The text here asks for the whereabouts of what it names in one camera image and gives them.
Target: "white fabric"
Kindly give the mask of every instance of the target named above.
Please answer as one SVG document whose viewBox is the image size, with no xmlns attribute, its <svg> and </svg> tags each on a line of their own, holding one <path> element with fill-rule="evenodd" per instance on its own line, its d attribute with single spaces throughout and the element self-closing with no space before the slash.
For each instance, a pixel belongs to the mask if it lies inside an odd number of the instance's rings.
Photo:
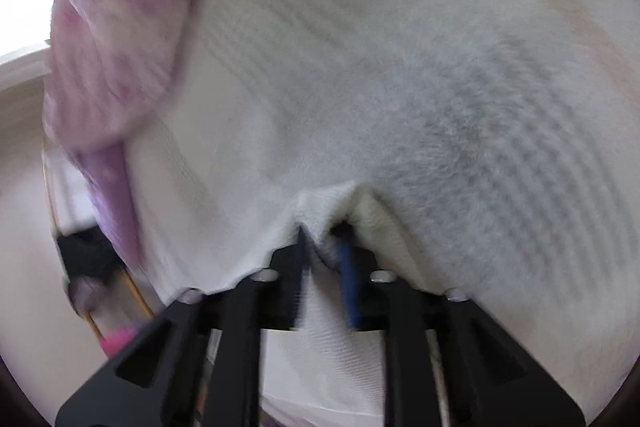
<svg viewBox="0 0 640 427">
<path fill-rule="evenodd" d="M 199 0 L 130 147 L 149 276 L 163 299 L 228 287 L 351 201 L 315 187 L 367 182 L 411 238 L 376 251 L 463 287 L 593 419 L 640 351 L 638 28 L 640 0 Z M 379 346 L 333 284 L 300 341 L 270 335 L 265 407 L 380 425 Z"/>
</svg>

